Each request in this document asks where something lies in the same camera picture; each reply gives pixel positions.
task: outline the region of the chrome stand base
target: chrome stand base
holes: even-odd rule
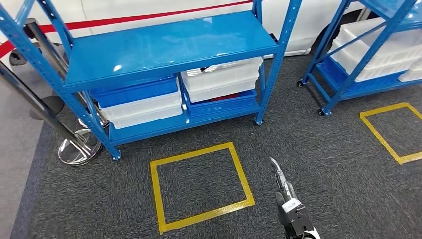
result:
[[[82,126],[82,128],[88,128],[81,120],[81,118],[78,118],[78,123]],[[100,118],[100,124],[103,128],[107,128],[110,125],[110,121],[102,121]]]
[[[60,145],[58,156],[60,161],[70,166],[80,166],[90,162],[100,151],[101,144],[91,134],[89,129],[81,129],[75,132],[85,143],[85,146],[90,150],[89,153],[75,147],[70,140],[65,139]]]

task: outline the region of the blue shelving cart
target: blue shelving cart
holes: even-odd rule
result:
[[[330,39],[340,24],[344,11],[353,1],[356,0],[343,0],[341,2],[304,76],[300,81],[298,81],[298,86],[302,87],[311,80],[315,84],[316,88],[321,92],[322,96],[327,100],[327,104],[319,110],[319,114],[322,116],[331,114],[332,108],[341,100],[422,83],[422,79],[410,82],[400,82],[398,80],[400,73],[364,82],[355,82],[356,77],[372,59],[378,49],[391,36],[391,34],[394,32],[422,28],[422,3],[420,0],[359,0],[359,2],[361,2],[365,7],[382,17],[385,22],[363,33],[354,40],[340,46],[336,50],[328,54],[324,54],[324,50],[328,46]],[[382,30],[381,34],[350,75],[345,72],[341,65],[330,57],[332,54],[335,54],[344,47],[356,42],[360,38],[380,29],[383,26],[385,26],[384,30]],[[323,78],[328,82],[328,85],[334,90],[335,94],[333,96],[330,96],[324,87],[318,82],[316,77],[313,75],[314,70],[318,70]]]
[[[35,1],[51,20],[69,58],[65,79],[42,57],[22,29]],[[255,114],[256,124],[261,125],[300,4],[301,0],[290,0],[277,43],[262,26],[261,0],[253,1],[252,11],[80,38],[72,37],[50,0],[25,0],[16,19],[0,5],[0,29],[118,160],[121,153],[116,146],[125,143],[248,114]],[[90,112],[95,112],[88,90],[268,54],[274,54],[274,58],[267,79],[264,68],[260,68],[260,99],[239,109],[197,117],[184,110],[178,116],[128,128],[111,126],[107,135],[97,115],[90,115],[75,97],[76,92],[82,92]]]

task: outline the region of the white vehicle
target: white vehicle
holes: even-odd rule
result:
[[[11,16],[15,16],[23,0],[0,0],[0,2]],[[252,9],[252,0],[52,0],[52,2],[63,21],[72,23],[70,32],[74,37]],[[286,55],[308,54],[320,33],[331,22],[340,2],[341,0],[302,0]],[[288,4],[289,0],[262,2],[263,25],[268,33],[274,34],[277,38]],[[346,14],[356,14],[361,9],[363,5],[353,2]],[[29,17],[35,18],[40,25],[50,24],[38,3],[34,4]],[[60,43],[56,33],[47,33],[47,36],[52,42]],[[6,42],[7,37],[2,34],[0,41]]]

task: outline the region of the yellow floor tape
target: yellow floor tape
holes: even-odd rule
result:
[[[366,124],[366,126],[368,126],[369,130],[371,130],[371,132],[375,135],[375,137],[377,137],[377,139],[381,142],[381,144],[387,149],[387,151],[391,154],[391,156],[399,164],[404,164],[404,163],[407,163],[407,162],[422,159],[422,152],[414,153],[414,154],[410,154],[410,155],[406,155],[406,156],[401,156],[401,157],[398,156],[397,153],[390,147],[390,145],[388,145],[388,143],[378,133],[378,131],[371,124],[371,122],[369,122],[369,120],[366,117],[371,116],[371,115],[375,115],[375,114],[379,114],[379,113],[382,113],[382,112],[387,112],[387,111],[392,111],[392,110],[396,110],[396,109],[399,109],[399,108],[404,108],[404,107],[409,108],[413,113],[415,113],[415,115],[417,115],[422,120],[422,114],[417,109],[415,109],[415,107],[413,107],[411,104],[409,104],[407,102],[402,102],[402,103],[398,103],[398,104],[394,104],[394,105],[390,105],[390,106],[380,107],[380,108],[377,108],[377,109],[374,109],[374,110],[364,111],[364,112],[360,113],[360,118],[362,119],[362,121]]]
[[[157,166],[167,164],[167,163],[177,162],[183,159],[200,156],[207,153],[216,152],[223,149],[228,149],[230,151],[231,157],[234,162],[234,166],[236,168],[237,174],[239,175],[240,183],[245,192],[246,199],[241,202],[233,203],[222,208],[217,208],[217,209],[204,212],[192,217],[184,218],[175,222],[166,223],[164,208],[163,208],[163,200],[161,198],[160,181],[158,179]],[[193,152],[189,152],[189,153],[185,153],[185,154],[181,154],[181,155],[177,155],[177,156],[173,156],[169,158],[155,160],[150,163],[150,166],[151,166],[152,186],[154,189],[155,207],[157,210],[158,227],[159,227],[159,231],[161,235],[163,234],[163,232],[166,232],[166,231],[186,227],[188,225],[192,225],[198,222],[202,222],[211,218],[215,218],[215,217],[227,214],[227,213],[234,212],[236,210],[239,210],[245,207],[255,205],[255,200],[253,199],[252,192],[249,188],[249,184],[246,180],[245,173],[243,172],[242,165],[240,164],[239,157],[237,156],[236,150],[234,149],[234,145],[232,142],[220,144],[220,145],[209,147],[209,148],[200,149],[197,151],[193,151]]]

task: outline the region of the blue shelf board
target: blue shelf board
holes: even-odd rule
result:
[[[87,90],[278,50],[251,11],[80,37],[74,41],[65,88]]]
[[[115,129],[114,125],[111,124],[109,136],[111,143],[117,146],[234,117],[249,115],[258,112],[259,109],[260,107],[255,101],[253,105],[248,107],[195,117],[191,117],[187,110],[183,110],[182,114],[178,116],[122,129]]]
[[[371,9],[375,14],[388,20],[394,16],[397,9],[406,0],[360,0],[365,7]],[[405,31],[422,28],[422,2],[417,1],[412,10],[403,19],[396,31]]]
[[[344,69],[327,69],[323,63],[319,63],[316,65],[316,68],[319,70],[321,75],[324,77],[324,79],[329,83],[329,85],[332,87],[332,89],[335,92],[338,92],[338,90],[341,87],[340,83],[343,83],[346,81],[347,75],[339,74],[338,71],[344,71]],[[371,95],[379,92],[385,92],[389,90],[398,89],[401,87],[421,84],[422,79],[415,80],[415,81],[408,81],[408,82],[401,82],[398,80],[398,76],[400,74],[391,74],[384,77],[379,77],[375,79],[371,79],[368,81],[363,82],[354,82],[351,87],[354,88],[354,90],[348,90],[344,92],[340,98],[340,100],[347,100],[351,98],[356,98],[360,96],[366,96]]]

